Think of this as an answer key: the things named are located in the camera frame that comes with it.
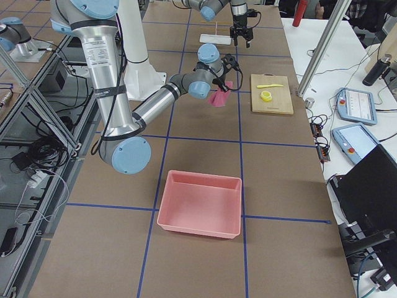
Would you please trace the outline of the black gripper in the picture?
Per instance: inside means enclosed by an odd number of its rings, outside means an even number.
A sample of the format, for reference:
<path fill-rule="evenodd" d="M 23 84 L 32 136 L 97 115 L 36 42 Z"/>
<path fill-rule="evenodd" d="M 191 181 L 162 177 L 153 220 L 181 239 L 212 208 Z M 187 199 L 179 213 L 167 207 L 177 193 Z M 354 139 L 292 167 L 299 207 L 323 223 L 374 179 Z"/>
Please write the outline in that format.
<path fill-rule="evenodd" d="M 242 36 L 246 40 L 246 47 L 251 46 L 251 40 L 253 39 L 253 31 L 251 27 L 248 27 L 248 15 L 243 14 L 239 16 L 233 16 L 233 25 L 230 27 L 230 37 L 234 41 L 234 46 L 238 46 L 238 37 Z"/>
<path fill-rule="evenodd" d="M 217 60 L 213 63 L 213 70 L 215 72 L 213 83 L 224 93 L 231 91 L 231 87 L 229 83 L 225 82 L 225 78 L 232 65 L 233 63 L 230 60 Z"/>

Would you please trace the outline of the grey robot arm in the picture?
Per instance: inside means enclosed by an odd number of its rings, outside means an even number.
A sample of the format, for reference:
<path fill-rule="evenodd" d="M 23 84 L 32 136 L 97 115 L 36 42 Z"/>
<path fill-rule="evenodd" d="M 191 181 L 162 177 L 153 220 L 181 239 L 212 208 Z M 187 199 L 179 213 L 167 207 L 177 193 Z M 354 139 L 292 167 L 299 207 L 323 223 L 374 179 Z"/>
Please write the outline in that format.
<path fill-rule="evenodd" d="M 174 1 L 171 2 L 179 9 L 194 9 L 199 11 L 202 18 L 207 22 L 213 21 L 219 12 L 221 12 L 227 5 L 230 6 L 233 22 L 229 29 L 229 36 L 218 35 L 218 25 L 215 23 L 214 34 L 200 35 L 199 42 L 202 44 L 211 43 L 214 45 L 231 45 L 231 42 L 233 42 L 234 46 L 237 47 L 238 37 L 242 37 L 245 39 L 246 48 L 249 48 L 252 40 L 254 39 L 253 28 L 255 28 L 261 20 L 261 13 L 255 9 L 249 9 L 246 1 L 180 1 L 180 6 Z"/>
<path fill-rule="evenodd" d="M 150 65 L 137 1 L 52 1 L 57 32 L 81 41 L 104 130 L 92 154 L 123 174 L 142 171 L 151 147 L 142 131 L 179 97 L 208 96 L 216 84 L 227 91 L 226 74 L 236 65 L 214 44 L 203 44 L 193 72 L 165 83 Z"/>

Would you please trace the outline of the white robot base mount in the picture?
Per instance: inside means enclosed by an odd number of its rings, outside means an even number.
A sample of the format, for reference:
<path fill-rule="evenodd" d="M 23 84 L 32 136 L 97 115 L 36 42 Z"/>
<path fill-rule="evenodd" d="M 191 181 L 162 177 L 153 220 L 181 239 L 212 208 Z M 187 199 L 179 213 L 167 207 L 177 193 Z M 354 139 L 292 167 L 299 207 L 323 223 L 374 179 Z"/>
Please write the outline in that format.
<path fill-rule="evenodd" d="M 117 13 L 127 58 L 123 78 L 127 96 L 143 101 L 165 84 L 167 74 L 157 72 L 149 61 L 138 1 L 120 0 Z"/>

